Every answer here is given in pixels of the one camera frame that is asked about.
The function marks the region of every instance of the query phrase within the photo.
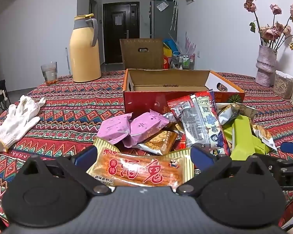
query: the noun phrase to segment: red tablecloth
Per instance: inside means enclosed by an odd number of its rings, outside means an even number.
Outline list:
[[[277,148],[284,141],[293,142],[293,106],[274,94],[271,88],[255,83],[253,77],[220,73],[245,90],[244,103],[259,110],[255,122],[273,135]],[[124,113],[122,85],[124,71],[102,73],[102,77],[89,83],[74,83],[64,77],[55,86],[45,84],[28,94],[38,101],[45,97],[41,108],[41,121],[8,153],[0,154],[0,216],[5,220],[1,198],[19,168],[32,154],[53,159],[62,154],[76,154],[94,141],[101,122]],[[6,112],[0,117],[0,125]],[[292,154],[272,152],[277,157],[293,159]],[[284,221],[293,216],[293,191],[285,192],[287,209]]]

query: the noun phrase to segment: yellow thermos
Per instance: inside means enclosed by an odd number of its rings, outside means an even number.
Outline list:
[[[75,17],[69,43],[70,66],[74,82],[89,82],[101,77],[98,21],[93,14]]]

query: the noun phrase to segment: knit glove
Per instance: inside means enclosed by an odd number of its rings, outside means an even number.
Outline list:
[[[31,97],[20,98],[20,103],[9,106],[9,112],[6,119],[0,126],[0,152],[7,152],[8,149],[40,121],[40,117],[36,117],[40,108],[46,103],[42,98],[38,103]]]

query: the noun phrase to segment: refrigerator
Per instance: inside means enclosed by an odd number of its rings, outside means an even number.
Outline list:
[[[168,7],[163,11],[160,11],[157,6],[162,2],[168,4]],[[173,38],[175,41],[177,39],[177,26],[176,30],[174,30],[175,19],[172,26],[172,30],[170,30],[170,26],[172,23],[172,16],[174,12],[175,2],[170,2],[166,0],[151,0],[151,10],[150,10],[150,37],[151,39],[166,39]]]

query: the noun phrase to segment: thermos handle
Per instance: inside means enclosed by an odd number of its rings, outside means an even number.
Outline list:
[[[98,21],[95,18],[91,18],[86,20],[86,23],[89,23],[89,22],[93,23],[93,41],[91,46],[95,46],[96,41],[98,40],[98,33],[99,33]]]

